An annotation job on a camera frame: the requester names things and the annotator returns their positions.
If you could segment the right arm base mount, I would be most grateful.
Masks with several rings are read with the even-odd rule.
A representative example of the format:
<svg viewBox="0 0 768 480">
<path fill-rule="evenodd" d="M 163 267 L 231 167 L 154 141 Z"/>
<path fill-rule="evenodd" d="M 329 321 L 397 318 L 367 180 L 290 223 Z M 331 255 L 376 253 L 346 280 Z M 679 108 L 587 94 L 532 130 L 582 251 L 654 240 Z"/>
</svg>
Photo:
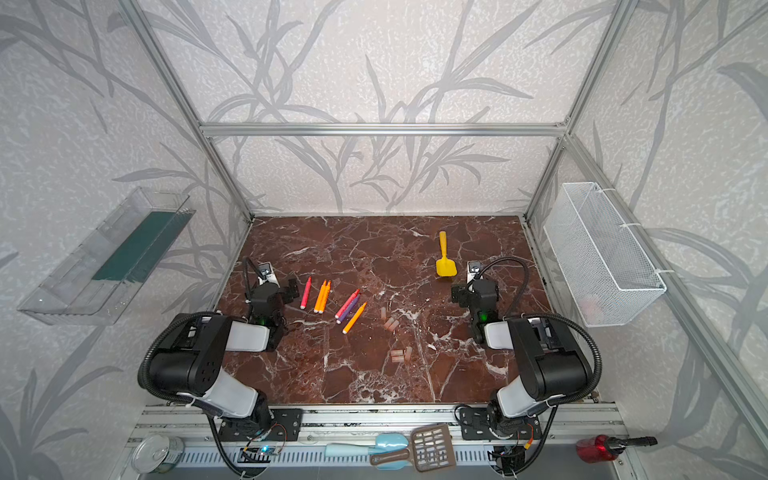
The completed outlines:
<svg viewBox="0 0 768 480">
<path fill-rule="evenodd" d="M 508 418 L 488 407 L 472 407 L 466 404 L 454 408 L 454 417 L 459 425 L 463 440 L 495 441 L 539 440 L 542 436 L 541 423 L 536 417 Z"/>
</svg>

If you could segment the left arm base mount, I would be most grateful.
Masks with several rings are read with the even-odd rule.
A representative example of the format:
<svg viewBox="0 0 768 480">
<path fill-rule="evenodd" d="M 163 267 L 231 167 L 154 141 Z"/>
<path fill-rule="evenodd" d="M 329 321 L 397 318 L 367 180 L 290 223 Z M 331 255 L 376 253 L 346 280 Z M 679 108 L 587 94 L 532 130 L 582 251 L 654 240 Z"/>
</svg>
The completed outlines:
<svg viewBox="0 0 768 480">
<path fill-rule="evenodd" d="M 258 422 L 252 419 L 224 418 L 218 428 L 222 442 L 276 441 L 295 442 L 298 440 L 303 419 L 300 408 L 271 409 Z"/>
</svg>

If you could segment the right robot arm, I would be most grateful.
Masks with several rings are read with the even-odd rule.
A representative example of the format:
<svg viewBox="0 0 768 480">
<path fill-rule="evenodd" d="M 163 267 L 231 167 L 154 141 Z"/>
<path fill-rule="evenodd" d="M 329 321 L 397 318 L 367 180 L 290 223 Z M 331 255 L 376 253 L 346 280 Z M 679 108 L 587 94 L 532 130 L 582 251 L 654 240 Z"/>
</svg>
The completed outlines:
<svg viewBox="0 0 768 480">
<path fill-rule="evenodd" d="M 518 376 L 499 389 L 488 405 L 489 421 L 533 417 L 581 400 L 602 376 L 602 356 L 591 335 L 555 313 L 508 314 L 497 309 L 493 280 L 478 279 L 451 288 L 451 301 L 470 313 L 470 331 L 481 346 L 514 353 Z"/>
</svg>

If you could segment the orange highlighter lone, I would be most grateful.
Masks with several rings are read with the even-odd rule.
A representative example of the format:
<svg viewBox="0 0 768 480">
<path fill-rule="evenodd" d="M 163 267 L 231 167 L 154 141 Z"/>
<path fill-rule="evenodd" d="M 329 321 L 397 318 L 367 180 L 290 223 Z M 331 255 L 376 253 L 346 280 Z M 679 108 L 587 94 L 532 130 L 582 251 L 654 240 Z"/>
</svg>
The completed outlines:
<svg viewBox="0 0 768 480">
<path fill-rule="evenodd" d="M 352 327 L 355 325 L 357 320 L 360 318 L 360 316 L 363 314 L 367 306 L 367 302 L 364 302 L 355 312 L 353 317 L 348 321 L 348 323 L 345 325 L 344 329 L 342 330 L 342 333 L 344 335 L 348 334 L 349 331 L 352 329 Z"/>
</svg>

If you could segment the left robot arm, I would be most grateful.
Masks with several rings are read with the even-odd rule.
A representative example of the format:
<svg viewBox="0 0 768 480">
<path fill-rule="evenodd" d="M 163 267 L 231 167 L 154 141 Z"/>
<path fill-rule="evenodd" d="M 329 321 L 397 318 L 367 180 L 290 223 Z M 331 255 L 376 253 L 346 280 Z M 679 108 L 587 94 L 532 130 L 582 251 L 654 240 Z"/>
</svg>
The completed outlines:
<svg viewBox="0 0 768 480">
<path fill-rule="evenodd" d="M 151 343 L 137 380 L 153 396 L 200 408 L 263 430 L 273 423 L 266 395 L 223 368 L 228 352 L 273 352 L 286 333 L 285 306 L 300 296 L 296 278 L 266 281 L 248 292 L 248 316 L 181 313 Z"/>
</svg>

